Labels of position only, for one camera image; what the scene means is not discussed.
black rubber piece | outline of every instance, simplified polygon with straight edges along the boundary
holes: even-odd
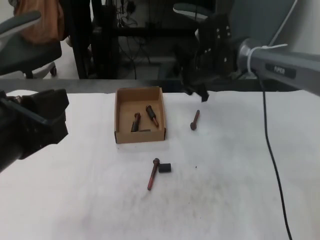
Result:
[[[148,113],[148,116],[151,120],[153,120],[155,117],[156,117],[156,114],[155,112],[152,110],[152,107],[149,105],[149,106],[146,106],[145,108],[146,112]]]
[[[171,173],[171,163],[159,164],[159,173]]]
[[[52,77],[57,76],[57,68],[54,66],[53,68],[50,69],[50,73]]]

long bolt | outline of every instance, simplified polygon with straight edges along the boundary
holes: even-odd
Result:
[[[153,160],[153,169],[152,169],[152,173],[151,173],[149,184],[148,184],[149,191],[152,189],[152,184],[154,183],[154,179],[155,179],[157,168],[158,168],[159,164],[160,164],[160,160],[158,158],[155,158]]]
[[[190,123],[190,128],[192,131],[197,129],[197,121],[198,121],[199,115],[200,115],[200,110],[196,111],[194,120],[192,123]]]

white wall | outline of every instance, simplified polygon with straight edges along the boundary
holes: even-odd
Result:
[[[277,43],[288,43],[294,52],[320,55],[320,0],[298,0]]]

white tablecloth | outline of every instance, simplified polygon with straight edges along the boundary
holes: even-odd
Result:
[[[68,97],[69,135],[0,174],[2,240],[288,239],[262,93],[164,94],[166,141],[121,145],[115,94]],[[292,237],[319,240],[320,98],[267,93],[267,109]],[[148,191],[154,158],[172,173]]]

chair armrest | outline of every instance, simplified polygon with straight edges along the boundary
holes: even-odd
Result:
[[[203,6],[190,3],[176,3],[173,5],[173,11],[196,21],[203,21],[211,14],[214,14],[213,11]]]
[[[40,19],[39,11],[31,11],[4,21],[0,24],[0,41],[36,24]]]

